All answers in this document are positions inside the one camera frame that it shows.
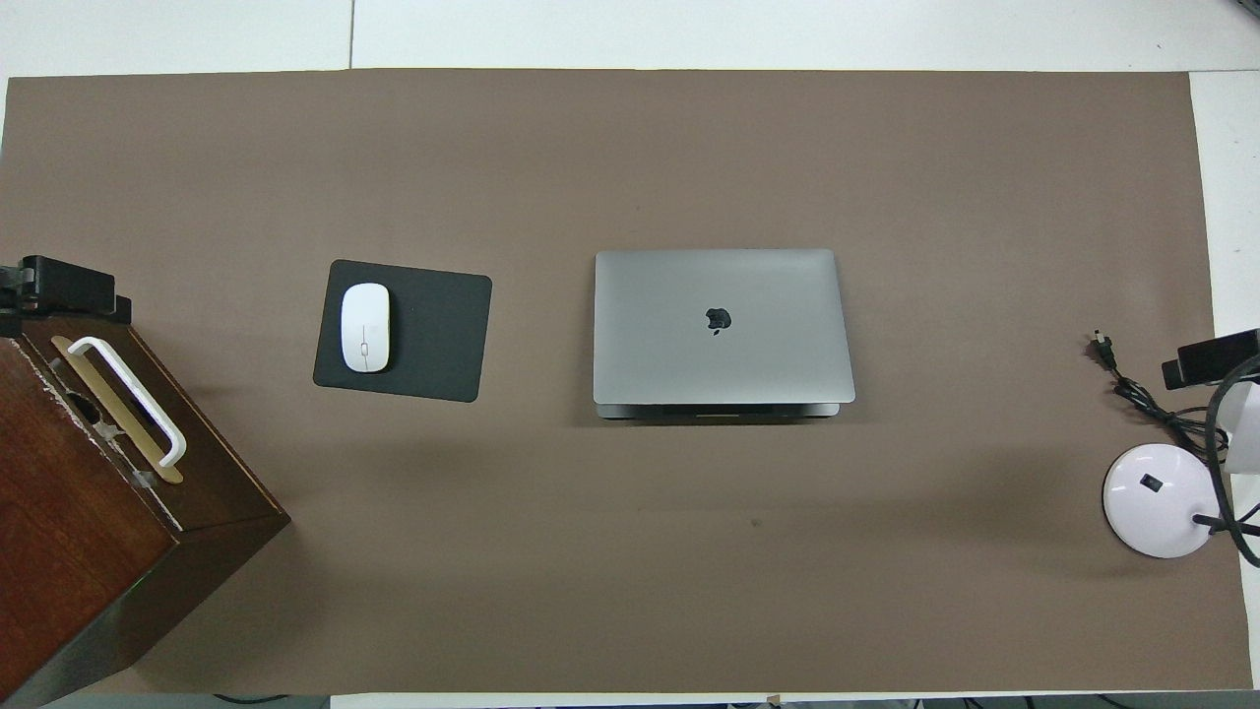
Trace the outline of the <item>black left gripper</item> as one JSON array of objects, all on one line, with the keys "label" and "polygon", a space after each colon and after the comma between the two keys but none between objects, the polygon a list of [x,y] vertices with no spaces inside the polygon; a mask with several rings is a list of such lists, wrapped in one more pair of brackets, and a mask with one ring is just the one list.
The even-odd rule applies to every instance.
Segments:
[{"label": "black left gripper", "polygon": [[131,324],[131,298],[116,295],[113,277],[48,256],[23,257],[1,266],[1,337],[15,340],[28,320],[42,314],[89,314],[108,322]]}]

